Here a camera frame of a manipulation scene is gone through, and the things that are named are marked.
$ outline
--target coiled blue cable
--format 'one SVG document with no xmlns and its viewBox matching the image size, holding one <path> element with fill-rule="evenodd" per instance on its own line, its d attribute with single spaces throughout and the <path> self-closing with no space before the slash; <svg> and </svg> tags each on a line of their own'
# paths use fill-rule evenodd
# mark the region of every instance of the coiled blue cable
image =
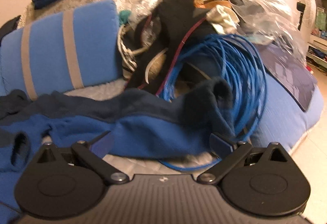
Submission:
<svg viewBox="0 0 327 224">
<path fill-rule="evenodd" d="M 183 64 L 194 56 L 207 56 L 215 61 L 233 92 L 235 141 L 247 141 L 256 130 L 264 112 L 267 100 L 267 77 L 264 64 L 256 48 L 246 38 L 239 35 L 208 35 L 201 43 L 181 51 L 171 71 L 160 97 L 174 99 L 174 87 Z M 217 164 L 181 168 L 160 160 L 163 165 L 178 171 L 199 170 Z"/>
</svg>

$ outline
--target tile floor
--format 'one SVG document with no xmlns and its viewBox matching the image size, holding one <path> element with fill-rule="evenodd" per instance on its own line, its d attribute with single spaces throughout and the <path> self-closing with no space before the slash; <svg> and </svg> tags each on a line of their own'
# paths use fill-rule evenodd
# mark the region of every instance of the tile floor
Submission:
<svg viewBox="0 0 327 224">
<path fill-rule="evenodd" d="M 327 223 L 327 76 L 313 68 L 325 106 L 320 121 L 292 154 L 311 185 L 304 216 L 314 224 Z"/>
</svg>

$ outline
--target beige floor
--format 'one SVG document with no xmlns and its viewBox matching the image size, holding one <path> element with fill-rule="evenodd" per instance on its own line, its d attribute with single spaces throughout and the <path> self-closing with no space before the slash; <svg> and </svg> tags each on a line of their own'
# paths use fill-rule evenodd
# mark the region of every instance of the beige floor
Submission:
<svg viewBox="0 0 327 224">
<path fill-rule="evenodd" d="M 313 68 L 325 100 L 318 124 L 292 157 L 311 185 L 311 195 L 304 215 L 314 224 L 327 223 L 327 76 Z"/>
</svg>

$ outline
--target blue cushion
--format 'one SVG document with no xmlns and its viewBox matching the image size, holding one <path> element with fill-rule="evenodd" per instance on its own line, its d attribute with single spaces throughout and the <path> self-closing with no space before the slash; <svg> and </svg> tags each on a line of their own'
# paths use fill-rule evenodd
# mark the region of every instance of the blue cushion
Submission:
<svg viewBox="0 0 327 224">
<path fill-rule="evenodd" d="M 6 35 L 1 42 L 2 78 L 7 94 L 13 89 L 27 92 L 21 61 L 23 29 Z M 118 15 L 112 0 L 76 8 L 73 13 L 73 32 L 78 66 L 85 87 L 121 77 L 121 57 L 116 48 Z M 62 12 L 32 24 L 29 58 L 37 96 L 74 89 L 64 47 Z"/>
<path fill-rule="evenodd" d="M 266 147 L 279 142 L 289 151 L 301 136 L 315 125 L 323 111 L 324 100 L 315 88 L 310 106 L 303 112 L 289 93 L 270 75 L 267 75 L 267 104 L 257 130 L 251 136 L 254 146 Z"/>
</svg>

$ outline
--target metal bolt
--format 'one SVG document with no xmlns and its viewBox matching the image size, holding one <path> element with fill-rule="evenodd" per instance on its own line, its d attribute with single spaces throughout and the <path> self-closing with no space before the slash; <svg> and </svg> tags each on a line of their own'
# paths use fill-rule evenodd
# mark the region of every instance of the metal bolt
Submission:
<svg viewBox="0 0 327 224">
<path fill-rule="evenodd" d="M 110 178 L 114 181 L 123 181 L 126 180 L 127 175 L 122 172 L 115 172 L 110 176 Z"/>
<path fill-rule="evenodd" d="M 212 182 L 216 179 L 216 176 L 211 173 L 203 173 L 200 175 L 200 180 L 203 182 Z"/>
</svg>

